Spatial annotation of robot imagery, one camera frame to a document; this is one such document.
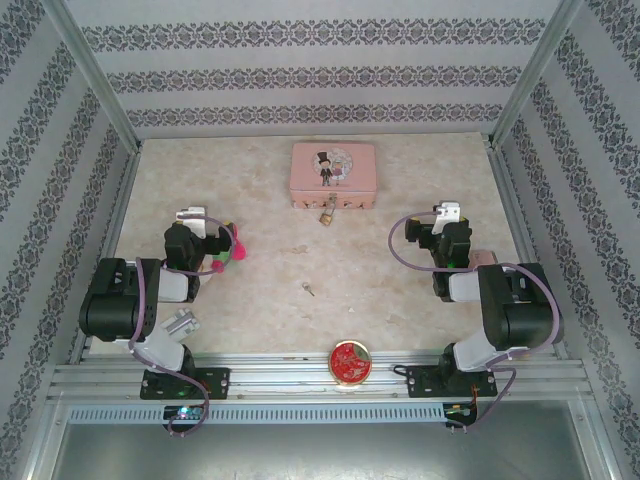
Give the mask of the pink tin box cartoon couple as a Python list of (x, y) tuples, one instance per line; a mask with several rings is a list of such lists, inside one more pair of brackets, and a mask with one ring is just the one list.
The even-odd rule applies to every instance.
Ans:
[(361, 142), (299, 142), (292, 147), (289, 190), (298, 209), (372, 209), (376, 149)]

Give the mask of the pink green plush toy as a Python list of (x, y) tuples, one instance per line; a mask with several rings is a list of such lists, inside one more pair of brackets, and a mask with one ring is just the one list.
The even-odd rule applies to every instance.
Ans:
[(231, 227), (233, 230), (235, 246), (232, 252), (230, 251), (221, 251), (219, 254), (212, 256), (211, 261), (211, 269), (215, 273), (223, 273), (224, 265), (228, 261), (241, 261), (246, 258), (247, 252), (244, 245), (238, 239), (238, 230), (235, 225), (229, 223), (228, 227)]

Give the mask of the white grey plastic block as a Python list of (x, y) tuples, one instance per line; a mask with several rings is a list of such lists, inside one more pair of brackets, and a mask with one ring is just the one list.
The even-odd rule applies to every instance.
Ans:
[(176, 341), (182, 341), (200, 329), (199, 321), (187, 308), (177, 310), (161, 326)]

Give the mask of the round red gold tin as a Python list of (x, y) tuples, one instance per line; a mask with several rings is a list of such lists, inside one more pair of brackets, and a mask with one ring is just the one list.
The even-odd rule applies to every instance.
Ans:
[(328, 357), (328, 368), (337, 384), (356, 386), (371, 374), (373, 360), (369, 350), (356, 340), (344, 340), (335, 345)]

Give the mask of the right controller board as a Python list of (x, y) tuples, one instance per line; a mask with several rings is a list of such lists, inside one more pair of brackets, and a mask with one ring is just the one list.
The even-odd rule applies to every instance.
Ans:
[(470, 426), (477, 419), (477, 407), (475, 404), (452, 404), (443, 405), (446, 422), (454, 427)]

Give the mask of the controller board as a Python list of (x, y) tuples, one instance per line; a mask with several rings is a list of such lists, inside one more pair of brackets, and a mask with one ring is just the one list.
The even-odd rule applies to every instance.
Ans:
[(169, 421), (199, 421), (205, 413), (201, 405), (166, 406), (163, 420)]
[(475, 404), (452, 404), (443, 405), (446, 422), (454, 427), (470, 426), (477, 419), (477, 407)]

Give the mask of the left controller board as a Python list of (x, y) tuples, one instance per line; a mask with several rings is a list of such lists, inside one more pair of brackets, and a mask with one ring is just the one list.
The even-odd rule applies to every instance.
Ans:
[(169, 421), (199, 421), (205, 413), (201, 405), (166, 406), (163, 420)]

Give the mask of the aluminium side rail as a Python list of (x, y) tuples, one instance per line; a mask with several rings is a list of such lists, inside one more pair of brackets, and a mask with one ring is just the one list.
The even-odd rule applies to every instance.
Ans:
[[(137, 153), (131, 154), (126, 167), (122, 171), (116, 196), (111, 205), (111, 216), (107, 224), (107, 229), (102, 237), (102, 248), (96, 258), (95, 266), (98, 266), (102, 258), (111, 257), (116, 251), (141, 153), (142, 148), (139, 148)], [(66, 364), (74, 365), (80, 362), (83, 357), (85, 344), (86, 335), (80, 330), (79, 326), (76, 326)]]
[(496, 151), (491, 145), (486, 147), (486, 153), (514, 240), (518, 258), (521, 263), (538, 262), (539, 255), (535, 243), (531, 239), (530, 232), (527, 229), (526, 215), (521, 208), (505, 160), (502, 154)]

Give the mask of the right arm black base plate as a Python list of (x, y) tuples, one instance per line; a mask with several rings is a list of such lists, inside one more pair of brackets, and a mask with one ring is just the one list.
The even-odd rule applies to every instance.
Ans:
[(406, 378), (410, 398), (462, 398), (472, 397), (473, 390), (479, 397), (492, 398), (498, 395), (492, 372), (462, 372), (454, 370), (444, 373), (435, 365), (407, 366)]

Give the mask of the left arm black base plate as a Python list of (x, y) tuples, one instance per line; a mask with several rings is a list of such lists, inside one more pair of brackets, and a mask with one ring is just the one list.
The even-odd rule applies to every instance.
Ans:
[[(194, 380), (211, 400), (225, 400), (230, 384), (228, 368), (197, 368)], [(140, 388), (142, 400), (203, 400), (201, 389), (174, 375), (145, 370)]]

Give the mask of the aluminium mounting rail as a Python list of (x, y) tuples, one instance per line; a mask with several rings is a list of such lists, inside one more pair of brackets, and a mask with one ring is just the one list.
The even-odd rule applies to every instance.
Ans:
[[(230, 371), (231, 403), (381, 403), (408, 400), (405, 379), (396, 365), (431, 365), (436, 351), (387, 351), (372, 355), (373, 368), (356, 387), (339, 385), (329, 372), (325, 353), (199, 354), (206, 367)], [(517, 371), (505, 396), (508, 401), (564, 401), (593, 398), (593, 388), (580, 360), (561, 358), (554, 350), (507, 361)], [(76, 365), (54, 368), (46, 398), (67, 404), (139, 402), (144, 368), (124, 355), (88, 355)]]

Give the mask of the aluminium frame post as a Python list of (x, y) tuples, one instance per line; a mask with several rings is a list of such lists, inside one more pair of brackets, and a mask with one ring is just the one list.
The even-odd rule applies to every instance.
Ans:
[(517, 81), (514, 91), (505, 104), (493, 132), (488, 136), (489, 144), (493, 149), (497, 149), (505, 141), (529, 95), (583, 3), (584, 0), (559, 0), (557, 8)]
[(122, 107), (107, 75), (99, 65), (82, 29), (65, 0), (40, 0), (46, 14), (66, 44), (88, 85), (129, 153), (137, 153), (141, 141)]

